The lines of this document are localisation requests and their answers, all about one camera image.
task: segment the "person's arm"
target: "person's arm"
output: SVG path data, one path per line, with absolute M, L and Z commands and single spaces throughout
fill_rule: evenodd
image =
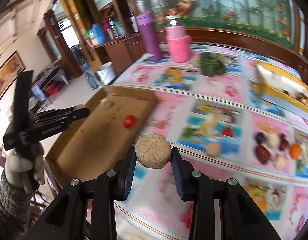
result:
M 3 171 L 0 182 L 0 231 L 8 239 L 19 239 L 30 229 L 31 197 L 32 194 L 11 185 Z
M 0 182 L 0 234 L 3 239 L 17 240 L 30 229 L 29 207 L 33 189 L 27 176 L 34 166 L 34 179 L 43 185 L 43 148 L 40 143 L 31 146 L 38 153 L 34 163 L 12 151 L 5 163 Z

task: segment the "red tomato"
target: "red tomato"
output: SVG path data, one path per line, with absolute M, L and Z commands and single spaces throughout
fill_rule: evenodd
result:
M 127 115 L 124 117 L 123 125 L 127 129 L 131 129 L 136 122 L 136 118 L 134 115 Z

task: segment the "sleeve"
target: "sleeve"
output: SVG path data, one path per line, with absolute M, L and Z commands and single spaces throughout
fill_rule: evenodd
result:
M 3 171 L 0 182 L 0 229 L 5 231 L 8 239 L 19 239 L 30 229 L 31 197 L 31 194 L 9 184 Z

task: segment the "purple bottle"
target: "purple bottle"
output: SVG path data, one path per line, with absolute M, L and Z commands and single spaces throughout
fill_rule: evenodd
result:
M 154 26 L 152 12 L 147 11 L 136 16 L 136 22 L 143 36 L 146 50 L 153 56 L 150 61 L 159 61 L 163 58 L 161 48 L 159 46 L 156 28 Z

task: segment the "hand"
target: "hand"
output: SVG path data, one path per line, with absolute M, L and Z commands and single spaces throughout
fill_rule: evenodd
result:
M 37 151 L 38 156 L 34 160 L 34 179 L 40 184 L 45 184 L 44 170 L 43 170 L 43 154 L 44 150 L 40 143 L 31 145 L 32 151 Z M 32 194 L 33 190 L 30 181 L 27 177 L 26 171 L 33 168 L 33 162 L 22 158 L 15 149 L 9 154 L 5 163 L 5 176 L 7 181 L 19 188 L 23 189 L 27 194 Z

